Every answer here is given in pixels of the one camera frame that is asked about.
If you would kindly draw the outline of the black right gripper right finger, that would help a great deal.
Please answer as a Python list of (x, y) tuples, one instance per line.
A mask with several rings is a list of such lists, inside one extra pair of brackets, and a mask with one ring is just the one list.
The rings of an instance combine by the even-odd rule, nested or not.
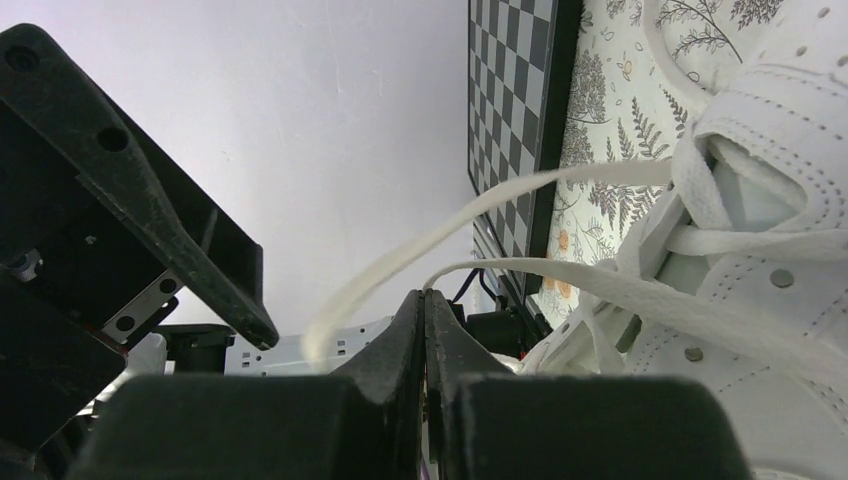
[(430, 455), (443, 479), (747, 479), (724, 411), (668, 377), (520, 376), (423, 296)]

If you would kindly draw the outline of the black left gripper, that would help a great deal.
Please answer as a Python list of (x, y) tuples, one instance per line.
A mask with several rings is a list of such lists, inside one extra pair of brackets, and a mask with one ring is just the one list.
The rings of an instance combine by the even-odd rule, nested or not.
[(60, 479), (116, 389), (164, 371), (166, 267), (256, 348), (279, 334), (262, 247), (42, 28), (2, 31), (1, 100), (1, 475)]

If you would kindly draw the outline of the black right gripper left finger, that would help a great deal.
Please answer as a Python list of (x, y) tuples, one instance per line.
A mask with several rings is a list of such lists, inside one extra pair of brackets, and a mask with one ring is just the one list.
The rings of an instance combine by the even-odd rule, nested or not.
[(140, 376), (107, 403), (73, 479), (415, 479), (424, 295), (326, 375)]

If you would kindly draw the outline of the white sneaker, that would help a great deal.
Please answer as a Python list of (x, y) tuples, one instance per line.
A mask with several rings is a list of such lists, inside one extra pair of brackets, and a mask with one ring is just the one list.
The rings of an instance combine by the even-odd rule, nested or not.
[(565, 167), (486, 191), (349, 281), (302, 354), (325, 370), (337, 330), (375, 288), (493, 207), (556, 180), (664, 185), (611, 259), (492, 261), (579, 291), (516, 371), (694, 380), (728, 413), (755, 478), (843, 479), (847, 5), (785, 2), (712, 95), (688, 85), (659, 33), (646, 40), (656, 68), (700, 108), (670, 160)]

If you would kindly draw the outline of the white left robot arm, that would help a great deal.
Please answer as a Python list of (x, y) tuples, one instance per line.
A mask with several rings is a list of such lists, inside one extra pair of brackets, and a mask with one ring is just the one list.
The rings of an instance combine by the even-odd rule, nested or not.
[(109, 385), (291, 353), (263, 251), (42, 29), (1, 35), (1, 444), (20, 463)]

